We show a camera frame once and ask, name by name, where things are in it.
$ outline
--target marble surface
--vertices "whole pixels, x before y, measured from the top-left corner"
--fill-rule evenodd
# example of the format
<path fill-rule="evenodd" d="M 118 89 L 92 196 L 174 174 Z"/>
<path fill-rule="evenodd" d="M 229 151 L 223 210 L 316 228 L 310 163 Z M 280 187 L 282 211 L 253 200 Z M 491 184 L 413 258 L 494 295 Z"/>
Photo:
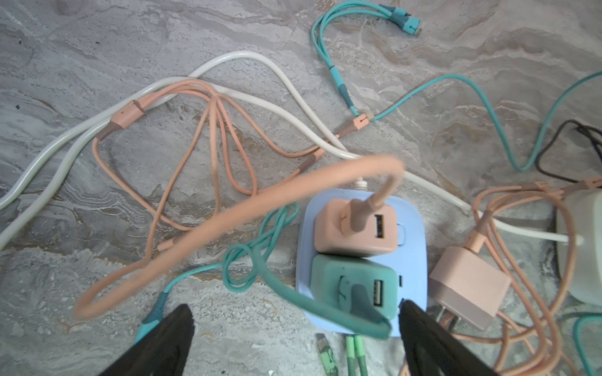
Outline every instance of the marble surface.
<path fill-rule="evenodd" d="M 352 117 L 309 41 L 311 25 L 334 3 L 0 2 L 0 194 L 6 193 L 37 152 L 64 130 L 159 78 L 186 75 L 225 52 L 248 49 L 268 56 L 331 129 L 345 124 Z M 385 20 L 366 16 L 345 17 L 326 31 L 329 51 L 357 107 L 378 112 L 438 75 L 466 75 L 484 89 L 520 161 L 528 157 L 539 125 L 554 100 L 576 80 L 602 66 L 599 0 L 426 0 L 408 1 L 402 6 L 425 22 L 418 38 L 401 33 Z M 261 63 L 232 61 L 202 78 L 267 99 L 310 124 L 276 75 Z M 576 90 L 559 108 L 552 127 L 571 117 L 598 126 L 602 119 L 600 87 L 598 80 Z M 278 116 L 246 103 L 243 106 L 283 149 L 300 150 L 310 145 Z M 102 145 L 101 153 L 143 197 L 156 204 L 202 108 L 194 100 L 178 98 L 111 137 Z M 271 185 L 298 166 L 299 160 L 286 159 L 269 149 L 240 116 L 234 116 L 234 122 L 260 185 Z M 396 155 L 410 171 L 469 201 L 487 187 L 543 178 L 534 170 L 517 173 L 512 169 L 479 98 L 457 81 L 445 81 L 425 90 L 382 121 L 350 135 L 344 143 L 359 154 Z M 207 145 L 208 135 L 203 134 L 167 205 L 167 214 L 184 224 L 200 223 L 214 205 Z M 61 149 L 25 194 L 0 212 L 0 229 L 42 191 L 65 152 L 66 148 Z M 236 152 L 232 155 L 234 174 L 249 186 L 242 160 Z M 327 156 L 313 168 L 335 161 L 335 157 Z M 547 155 L 545 166 L 574 177 L 600 173 L 591 146 L 574 132 L 560 138 Z M 222 202 L 227 207 L 244 196 L 230 187 L 223 166 L 220 168 Z M 382 179 L 369 180 L 372 189 L 380 183 Z M 560 185 L 555 180 L 551 183 Z M 470 218 L 410 183 L 404 183 L 397 195 L 412 202 L 423 215 L 429 265 L 434 266 L 446 246 L 463 240 Z M 517 218 L 513 223 L 553 226 L 552 209 L 546 205 L 512 211 L 508 217 Z M 136 320 L 147 312 L 159 285 L 104 318 L 76 326 L 77 334 L 73 327 L 63 330 L 60 323 L 63 320 L 67 327 L 75 324 L 68 313 L 68 302 L 94 281 L 93 276 L 100 277 L 116 268 L 115 262 L 129 263 L 141 256 L 150 221 L 151 216 L 104 174 L 86 147 L 53 201 L 1 254 L 0 368 L 14 369 L 12 374 L 95 374 L 125 350 L 131 343 L 129 331 L 135 330 Z M 182 268 L 219 258 L 229 244 L 247 239 L 256 227 L 256 223 L 245 226 L 208 245 Z M 297 221 L 285 231 L 270 259 L 270 267 L 288 283 L 294 278 L 298 231 Z M 158 239 L 176 233 L 160 226 Z M 507 241 L 544 298 L 551 300 L 557 287 L 553 244 L 512 235 Z M 50 270 L 56 270 L 54 278 L 59 274 L 73 276 L 52 280 Z M 89 275 L 91 270 L 97 274 Z M 248 264 L 242 262 L 236 271 L 245 270 Z M 219 282 L 207 283 L 198 283 L 183 295 L 173 294 L 173 300 L 202 306 L 216 300 L 217 294 L 222 299 L 219 304 L 230 304 L 223 300 L 232 299 L 242 308 L 250 306 L 254 314 L 242 318 L 218 309 L 217 317 L 225 321 L 208 331 L 220 334 L 207 339 L 202 336 L 206 330 L 197 329 L 190 360 L 195 365 L 187 368 L 187 374 L 215 374 L 219 368 L 231 375 L 321 372 L 312 347 L 314 331 L 299 310 L 288 307 L 264 286 L 249 292 L 255 298 L 227 297 L 218 287 Z M 40 307 L 40 299 L 46 295 L 52 298 L 42 300 L 46 307 Z M 259 310 L 268 304 L 262 299 L 277 301 L 274 304 L 279 312 L 286 312 L 284 321 L 275 324 L 279 329 L 274 332 L 261 326 L 267 316 Z M 516 319 L 526 318 L 515 296 L 510 294 L 504 306 Z M 200 326 L 212 326 L 214 318 L 209 311 L 194 311 Z M 575 314 L 586 311 L 599 312 L 600 308 L 569 297 L 561 317 L 574 319 Z M 103 324 L 105 319 L 111 324 Z M 249 321 L 264 333 L 254 339 L 253 333 L 242 333 L 241 328 Z M 562 326 L 565 349 L 577 361 L 569 338 L 571 323 L 568 319 Z M 599 338 L 602 328 L 594 329 L 592 335 Z M 459 330 L 470 332 L 463 325 Z M 261 344 L 253 347 L 254 341 Z M 594 342 L 592 337 L 588 344 L 594 365 L 600 367 L 600 344 L 596 347 Z M 43 346 L 47 343 L 63 350 L 49 351 Z M 487 362 L 493 360 L 495 348 L 469 346 Z M 282 347 L 287 350 L 274 353 Z M 309 348 L 300 356 L 295 347 Z M 35 351 L 23 351 L 25 348 Z M 226 356 L 227 351 L 216 348 L 228 348 L 235 354 Z M 383 342 L 372 349 L 368 358 L 374 373 L 395 374 L 400 363 L 399 344 Z M 203 351 L 209 350 L 213 353 L 208 357 Z M 233 356 L 247 360 L 232 363 Z M 510 360 L 516 362 L 523 356 L 522 350 L 516 350 Z M 254 363 L 251 359 L 255 358 L 263 360 Z M 305 362 L 308 368 L 299 362 Z"/>

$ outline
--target white power cord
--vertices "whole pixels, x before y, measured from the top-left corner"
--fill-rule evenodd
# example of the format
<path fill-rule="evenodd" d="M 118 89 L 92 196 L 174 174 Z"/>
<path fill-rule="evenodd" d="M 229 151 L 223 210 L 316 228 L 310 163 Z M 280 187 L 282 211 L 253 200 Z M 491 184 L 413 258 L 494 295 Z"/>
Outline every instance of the white power cord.
<path fill-rule="evenodd" d="M 130 100 L 139 99 L 142 96 L 151 93 L 153 91 L 159 90 L 165 86 L 173 84 L 175 82 L 187 79 L 187 78 L 198 78 L 207 72 L 209 69 L 224 63 L 229 60 L 237 59 L 237 58 L 251 58 L 257 61 L 260 61 L 267 65 L 272 71 L 275 72 L 276 75 L 281 79 L 284 83 L 288 91 L 293 95 L 293 98 L 297 101 L 301 109 L 307 114 L 307 116 L 314 122 L 316 127 L 322 131 L 324 136 L 332 143 L 329 144 L 325 140 L 322 140 L 315 132 L 313 132 L 307 125 L 301 122 L 298 118 L 293 116 L 290 112 L 284 110 L 283 108 L 268 102 L 264 99 L 257 98 L 255 96 L 241 93 L 237 90 L 233 90 L 230 88 L 222 87 L 219 85 L 213 85 L 215 90 L 219 93 L 228 95 L 230 97 L 243 100 L 245 102 L 249 102 L 258 106 L 261 106 L 279 116 L 283 117 L 285 120 L 290 122 L 293 126 L 295 126 L 298 130 L 304 133 L 312 142 L 316 145 L 320 146 L 324 150 L 340 157 L 343 159 L 356 159 L 360 158 L 360 155 L 350 153 L 343 146 L 341 141 L 336 138 L 336 136 L 326 127 L 326 125 L 316 116 L 316 114 L 310 109 L 308 104 L 303 100 L 299 92 L 294 88 L 292 82 L 288 79 L 288 77 L 284 74 L 284 72 L 270 59 L 267 57 L 257 54 L 256 52 L 251 51 L 235 51 L 227 54 L 223 54 L 217 58 L 209 60 L 207 63 L 200 66 L 193 73 L 191 73 L 188 77 L 170 77 L 161 79 L 154 84 L 151 84 L 144 89 L 136 92 L 136 94 L 130 96 L 127 99 L 122 100 L 115 106 L 112 106 L 109 109 L 99 113 L 96 116 L 80 123 L 79 125 L 73 127 L 72 129 L 64 132 L 59 137 L 57 137 L 53 142 L 48 144 L 42 152 L 29 164 L 29 166 L 25 169 L 21 177 L 18 179 L 17 183 L 6 193 L 5 196 L 0 199 L 0 209 L 6 207 L 8 204 L 17 199 L 17 197 L 23 192 L 23 190 L 27 187 L 27 185 L 31 182 L 37 172 L 41 169 L 43 164 L 64 144 L 66 144 L 69 140 L 75 138 L 77 135 L 82 134 L 77 141 L 69 148 L 67 154 L 65 155 L 63 161 L 59 165 L 57 172 L 54 174 L 54 177 L 44 189 L 44 191 L 38 196 L 38 198 L 23 212 L 21 213 L 2 233 L 0 233 L 0 250 L 2 250 L 6 244 L 8 244 L 9 240 L 20 231 L 23 226 L 26 225 L 29 220 L 31 220 L 42 208 L 46 205 L 52 196 L 58 191 L 59 187 L 65 180 L 71 165 L 79 155 L 80 151 L 85 147 L 85 145 L 92 139 L 94 136 L 109 122 L 110 117 L 119 109 L 121 109 L 126 103 Z M 175 95 L 164 96 L 161 99 L 155 101 L 150 108 L 161 105 L 168 100 L 174 98 Z M 445 201 L 458 206 L 465 212 L 469 212 L 471 210 L 471 206 L 468 203 L 460 200 L 453 194 L 445 191 L 444 189 L 438 187 L 437 185 L 430 183 L 419 176 L 416 176 L 410 172 L 406 172 L 405 178 L 410 180 L 411 182 L 422 186 L 423 188 L 431 191 L 432 193 L 440 196 Z M 356 187 L 359 189 L 367 188 L 367 185 L 364 187 L 364 183 L 356 183 Z M 539 239 L 549 239 L 554 241 L 562 241 L 568 242 L 568 237 L 563 234 L 549 233 L 532 229 L 525 229 L 522 227 L 516 227 L 509 224 L 506 224 L 501 221 L 496 221 L 496 225 L 501 229 L 511 233 L 516 233 L 518 235 L 529 236 L 532 238 Z"/>

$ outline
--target teal wall charger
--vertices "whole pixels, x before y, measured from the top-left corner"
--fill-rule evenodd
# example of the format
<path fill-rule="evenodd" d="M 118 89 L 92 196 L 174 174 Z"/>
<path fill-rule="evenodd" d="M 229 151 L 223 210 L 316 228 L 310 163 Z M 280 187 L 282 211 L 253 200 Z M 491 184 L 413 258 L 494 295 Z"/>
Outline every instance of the teal wall charger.
<path fill-rule="evenodd" d="M 366 294 L 354 286 L 363 286 Z M 309 288 L 315 300 L 372 321 L 381 315 L 391 320 L 397 314 L 397 273 L 366 259 L 317 254 Z"/>

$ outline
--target green cable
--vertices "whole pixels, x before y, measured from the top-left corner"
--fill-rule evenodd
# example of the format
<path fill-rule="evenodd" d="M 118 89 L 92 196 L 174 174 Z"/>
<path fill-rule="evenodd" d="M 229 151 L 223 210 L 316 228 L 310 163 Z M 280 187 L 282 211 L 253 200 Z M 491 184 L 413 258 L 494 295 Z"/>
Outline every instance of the green cable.
<path fill-rule="evenodd" d="M 575 340 L 575 347 L 577 348 L 577 353 L 581 358 L 583 368 L 585 368 L 585 372 L 588 374 L 588 376 L 595 376 L 595 373 L 592 366 L 589 364 L 588 357 L 585 354 L 585 350 L 583 349 L 582 329 L 585 324 L 588 324 L 593 321 L 602 321 L 602 315 L 589 315 L 581 317 L 575 322 L 575 325 L 573 326 L 573 339 Z"/>
<path fill-rule="evenodd" d="M 391 333 L 391 324 L 388 321 L 376 324 L 354 316 L 349 312 L 343 312 L 340 309 L 310 299 L 283 284 L 268 269 L 265 262 L 276 247 L 282 229 L 284 226 L 289 225 L 298 214 L 299 204 L 297 203 L 292 203 L 283 206 L 278 210 L 271 211 L 263 219 L 259 227 L 258 236 L 247 243 L 234 244 L 229 247 L 222 262 L 195 268 L 174 278 L 160 294 L 151 313 L 144 319 L 143 325 L 138 331 L 136 342 L 161 321 L 161 318 L 163 317 L 163 307 L 167 301 L 167 294 L 178 282 L 193 274 L 220 267 L 222 268 L 223 284 L 232 292 L 244 292 L 248 290 L 257 278 L 257 275 L 259 275 L 263 278 L 265 283 L 275 291 L 275 293 L 305 311 L 348 328 L 355 333 L 362 333 L 375 338 L 388 338 Z M 272 229 L 266 231 L 266 226 L 272 218 L 275 219 L 276 223 Z M 228 273 L 230 264 L 247 254 L 251 257 L 251 261 L 253 262 L 251 272 L 241 279 L 235 279 L 230 276 Z"/>
<path fill-rule="evenodd" d="M 357 7 L 367 7 L 367 8 L 371 8 L 371 9 L 363 9 L 363 8 L 358 9 Z M 322 60 L 324 61 L 324 63 L 328 67 L 328 69 L 330 70 L 330 74 L 333 76 L 333 79 L 335 80 L 335 85 L 337 85 L 337 88 L 339 89 L 339 92 L 343 96 L 343 99 L 345 99 L 347 106 L 349 107 L 349 109 L 351 110 L 351 112 L 353 113 L 354 116 L 359 116 L 359 111 L 355 108 L 355 106 L 353 106 L 353 103 L 351 102 L 351 99 L 349 98 L 349 94 L 347 93 L 347 87 L 344 84 L 343 78 L 338 73 L 337 68 L 332 63 L 332 59 L 330 57 L 330 54 L 326 50 L 326 44 L 324 42 L 324 29 L 326 28 L 328 23 L 330 23 L 332 20 L 334 20 L 338 17 L 344 16 L 347 14 L 368 14 L 368 15 L 376 16 L 376 17 L 390 18 L 392 13 L 389 10 L 387 10 L 386 8 L 381 7 L 380 5 L 372 4 L 370 2 L 359 1 L 359 0 L 358 1 L 346 1 L 340 5 L 336 5 L 336 6 L 332 7 L 328 12 L 326 12 L 324 15 L 322 15 L 322 17 L 318 18 L 316 20 L 314 26 L 311 28 L 311 40 L 312 40 L 312 44 L 314 45 L 315 50 L 318 52 L 319 56 L 322 58 Z M 382 119 L 383 117 L 387 116 L 392 111 L 394 111 L 401 104 L 406 102 L 413 95 L 419 93 L 420 91 L 424 90 L 425 88 L 427 88 L 433 84 L 436 84 L 439 81 L 442 81 L 447 78 L 460 80 L 460 81 L 468 84 L 477 93 L 480 100 L 485 105 L 485 108 L 487 109 L 487 112 L 489 113 L 489 116 L 491 117 L 491 120 L 493 121 L 495 130 L 497 131 L 498 135 L 500 136 L 502 146 L 504 147 L 504 150 L 506 151 L 506 155 L 507 155 L 508 160 L 510 161 L 510 164 L 512 165 L 512 167 L 517 171 L 527 171 L 535 163 L 537 154 L 541 150 L 542 143 L 544 142 L 545 133 L 546 133 L 547 129 L 549 128 L 550 123 L 552 121 L 552 117 L 553 117 L 554 113 L 556 112 L 556 110 L 558 109 L 558 107 L 560 106 L 560 104 L 562 102 L 564 102 L 567 95 L 569 95 L 570 92 L 575 90 L 577 87 L 579 87 L 582 84 L 584 84 L 585 82 L 587 82 L 591 79 L 594 79 L 596 77 L 599 77 L 601 75 L 602 75 L 602 72 L 597 72 L 597 73 L 591 74 L 583 79 L 580 79 L 575 84 L 573 84 L 568 89 L 566 89 L 564 91 L 564 93 L 562 93 L 562 95 L 555 101 L 555 103 L 550 108 L 550 111 L 545 116 L 544 122 L 542 123 L 541 127 L 539 128 L 539 132 L 537 134 L 535 143 L 533 145 L 533 149 L 531 151 L 531 154 L 530 154 L 528 160 L 522 166 L 519 165 L 519 162 L 517 161 L 517 158 L 514 155 L 512 148 L 510 147 L 510 143 L 508 142 L 508 138 L 501 125 L 500 119 L 497 117 L 497 114 L 495 113 L 493 106 L 491 105 L 491 103 L 489 102 L 487 97 L 485 96 L 485 92 L 471 79 L 461 76 L 461 75 L 455 75 L 455 74 L 443 75 L 443 76 L 437 77 L 437 78 L 425 83 L 424 85 L 419 86 L 418 88 L 410 91 L 408 94 L 406 94 L 403 98 L 398 100 L 395 104 L 393 104 L 392 106 L 387 108 L 385 111 L 382 111 L 380 114 L 376 115 L 374 117 L 374 119 L 375 120 Z"/>
<path fill-rule="evenodd" d="M 364 339 L 357 334 L 353 336 L 355 343 L 355 356 L 358 358 L 359 376 L 368 376 L 368 366 L 366 365 L 366 351 L 364 350 Z"/>
<path fill-rule="evenodd" d="M 355 341 L 352 335 L 345 336 L 345 344 L 347 345 L 347 374 L 355 376 Z"/>

